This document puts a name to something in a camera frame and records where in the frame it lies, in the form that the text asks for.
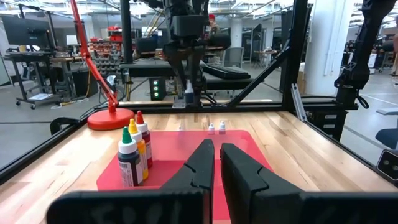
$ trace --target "bottle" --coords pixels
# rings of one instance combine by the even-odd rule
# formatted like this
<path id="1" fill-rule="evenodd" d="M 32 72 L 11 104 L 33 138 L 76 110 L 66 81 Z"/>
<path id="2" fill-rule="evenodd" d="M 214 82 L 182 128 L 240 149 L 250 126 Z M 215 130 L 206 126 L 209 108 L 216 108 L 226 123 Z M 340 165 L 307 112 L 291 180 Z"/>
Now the bottle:
<path id="1" fill-rule="evenodd" d="M 213 123 L 210 123 L 208 132 L 209 132 L 209 134 L 215 134 L 215 129 L 214 129 Z"/>
<path id="2" fill-rule="evenodd" d="M 193 88 L 192 83 L 187 80 L 187 89 L 185 90 L 185 104 L 193 103 Z"/>
<path id="3" fill-rule="evenodd" d="M 221 121 L 220 128 L 218 130 L 219 134 L 225 134 L 225 122 Z"/>
<path id="4" fill-rule="evenodd" d="M 130 119 L 129 132 L 132 139 L 136 140 L 137 148 L 142 165 L 142 176 L 144 180 L 148 178 L 148 165 L 147 165 L 147 154 L 145 151 L 145 141 L 142 139 L 142 134 L 137 130 L 136 122 L 134 119 Z"/>
<path id="5" fill-rule="evenodd" d="M 138 130 L 142 134 L 142 138 L 145 141 L 145 150 L 147 151 L 147 165 L 151 168 L 153 165 L 152 161 L 152 147 L 150 146 L 150 131 L 148 130 L 148 124 L 144 122 L 141 111 L 137 112 L 136 124 Z"/>
<path id="6" fill-rule="evenodd" d="M 135 140 L 131 139 L 127 127 L 123 128 L 122 140 L 119 141 L 118 159 L 123 186 L 142 185 L 142 165 L 137 151 L 137 144 Z"/>

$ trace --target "bottle label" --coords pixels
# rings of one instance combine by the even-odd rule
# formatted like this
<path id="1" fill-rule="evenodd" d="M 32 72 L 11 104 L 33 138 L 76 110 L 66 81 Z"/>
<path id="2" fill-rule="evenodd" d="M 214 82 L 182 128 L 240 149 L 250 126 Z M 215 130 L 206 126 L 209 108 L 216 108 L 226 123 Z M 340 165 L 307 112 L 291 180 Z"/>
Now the bottle label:
<path id="1" fill-rule="evenodd" d="M 137 180 L 138 180 L 138 184 L 142 183 L 142 162 L 139 161 L 138 164 L 136 164 L 136 169 L 137 169 Z"/>
<path id="2" fill-rule="evenodd" d="M 134 182 L 132 180 L 132 169 L 129 162 L 119 162 L 120 173 L 122 176 L 123 186 L 132 187 Z"/>
<path id="3" fill-rule="evenodd" d="M 142 164 L 142 171 L 147 170 L 148 169 L 147 154 L 146 153 L 140 154 L 140 160 Z"/>
<path id="4" fill-rule="evenodd" d="M 152 148 L 150 146 L 150 141 L 145 143 L 145 149 L 147 150 L 147 159 L 152 158 Z"/>

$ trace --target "green cap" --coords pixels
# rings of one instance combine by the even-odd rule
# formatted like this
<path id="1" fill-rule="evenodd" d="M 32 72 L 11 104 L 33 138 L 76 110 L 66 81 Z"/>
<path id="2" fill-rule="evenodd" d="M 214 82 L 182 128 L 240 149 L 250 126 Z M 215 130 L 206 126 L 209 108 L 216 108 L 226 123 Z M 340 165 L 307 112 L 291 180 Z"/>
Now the green cap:
<path id="1" fill-rule="evenodd" d="M 129 128 L 128 128 L 128 127 L 124 127 L 124 128 L 123 128 L 122 142 L 123 142 L 124 144 L 129 144 L 129 143 L 132 142 L 131 136 L 130 136 L 130 132 L 129 132 Z"/>

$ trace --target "red cap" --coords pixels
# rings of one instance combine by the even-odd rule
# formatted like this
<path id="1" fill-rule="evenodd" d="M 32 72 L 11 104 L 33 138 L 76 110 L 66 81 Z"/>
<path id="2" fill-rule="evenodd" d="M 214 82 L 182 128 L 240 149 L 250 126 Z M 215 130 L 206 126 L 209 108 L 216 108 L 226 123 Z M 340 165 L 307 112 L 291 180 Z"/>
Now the red cap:
<path id="1" fill-rule="evenodd" d="M 137 119 L 136 119 L 137 124 L 144 124 L 144 118 L 142 117 L 141 111 L 137 112 Z"/>

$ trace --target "red mat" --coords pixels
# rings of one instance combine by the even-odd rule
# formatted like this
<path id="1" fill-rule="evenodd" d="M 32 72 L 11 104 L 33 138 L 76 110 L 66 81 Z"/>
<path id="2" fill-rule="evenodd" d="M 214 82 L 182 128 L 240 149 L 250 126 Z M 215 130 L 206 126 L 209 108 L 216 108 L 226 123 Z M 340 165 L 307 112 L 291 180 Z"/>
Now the red mat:
<path id="1" fill-rule="evenodd" d="M 123 187 L 116 154 L 97 180 L 98 190 L 158 189 L 173 176 L 204 139 L 213 140 L 215 147 L 215 176 L 213 192 L 213 219 L 229 220 L 221 179 L 220 149 L 222 143 L 233 143 L 264 167 L 272 170 L 266 158 L 247 131 L 230 130 L 226 134 L 210 135 L 207 131 L 153 131 L 152 158 L 154 165 L 143 187 Z"/>

